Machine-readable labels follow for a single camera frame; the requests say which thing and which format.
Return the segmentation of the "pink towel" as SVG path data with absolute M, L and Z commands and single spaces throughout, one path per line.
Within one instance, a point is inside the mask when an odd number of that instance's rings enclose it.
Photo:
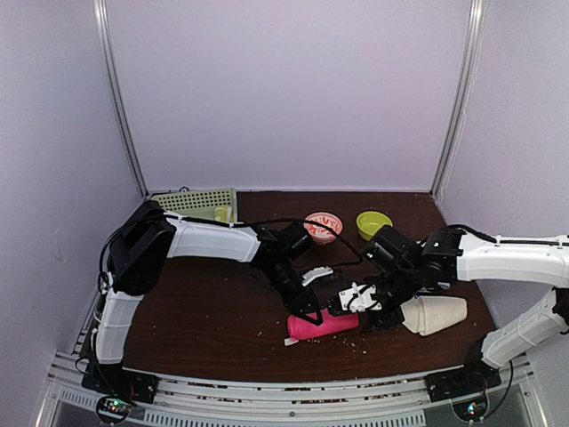
M 357 314 L 335 317 L 329 314 L 328 310 L 322 310 L 321 314 L 322 323 L 320 325 L 315 325 L 305 319 L 290 315 L 287 319 L 289 336 L 284 339 L 284 345 L 291 346 L 300 341 L 338 334 L 358 328 L 360 324 Z

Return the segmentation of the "green lemon pattern towel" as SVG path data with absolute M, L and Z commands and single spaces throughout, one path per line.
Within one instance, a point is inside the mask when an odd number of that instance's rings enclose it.
M 234 208 L 231 205 L 220 205 L 214 208 L 214 220 L 217 222 L 231 223 L 233 221 Z

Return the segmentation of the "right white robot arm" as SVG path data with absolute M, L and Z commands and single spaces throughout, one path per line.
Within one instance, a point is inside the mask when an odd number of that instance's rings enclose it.
M 421 332 L 431 323 L 446 326 L 460 316 L 462 302 L 436 301 L 436 313 L 426 314 L 414 302 L 424 287 L 496 279 L 536 282 L 550 287 L 531 309 L 506 326 L 487 334 L 470 348 L 466 366 L 456 373 L 456 385 L 474 392 L 490 377 L 490 369 L 505 366 L 517 355 L 554 334 L 568 332 L 568 238 L 502 238 L 464 225 L 437 230 L 417 242 L 391 226 L 383 226 L 370 240 L 364 256 L 381 271 L 380 278 L 356 286 L 359 311 L 412 313 Z

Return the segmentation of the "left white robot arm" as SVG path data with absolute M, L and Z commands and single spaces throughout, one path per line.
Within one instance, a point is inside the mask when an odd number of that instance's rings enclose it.
M 98 285 L 103 295 L 100 323 L 92 338 L 93 380 L 109 395 L 128 385 L 123 370 L 124 345 L 144 296 L 160 279 L 167 260 L 181 257 L 224 259 L 259 270 L 297 318 L 319 326 L 323 315 L 307 278 L 293 260 L 307 252 L 312 238 L 300 219 L 216 222 L 168 212 L 152 200 L 143 202 L 104 244 Z

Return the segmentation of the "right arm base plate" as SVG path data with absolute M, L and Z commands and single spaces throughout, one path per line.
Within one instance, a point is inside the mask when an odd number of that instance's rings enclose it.
M 425 384 L 432 403 L 448 400 L 461 421 L 475 423 L 489 413 L 488 391 L 501 385 L 501 375 L 493 368 L 461 367 L 429 374 Z

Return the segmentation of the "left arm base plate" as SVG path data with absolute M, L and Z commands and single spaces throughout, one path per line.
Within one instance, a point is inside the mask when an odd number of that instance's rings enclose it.
M 83 388 L 100 394 L 95 414 L 106 424 L 117 424 L 141 411 L 141 404 L 154 402 L 159 380 L 155 375 L 124 370 L 121 367 L 88 367 Z

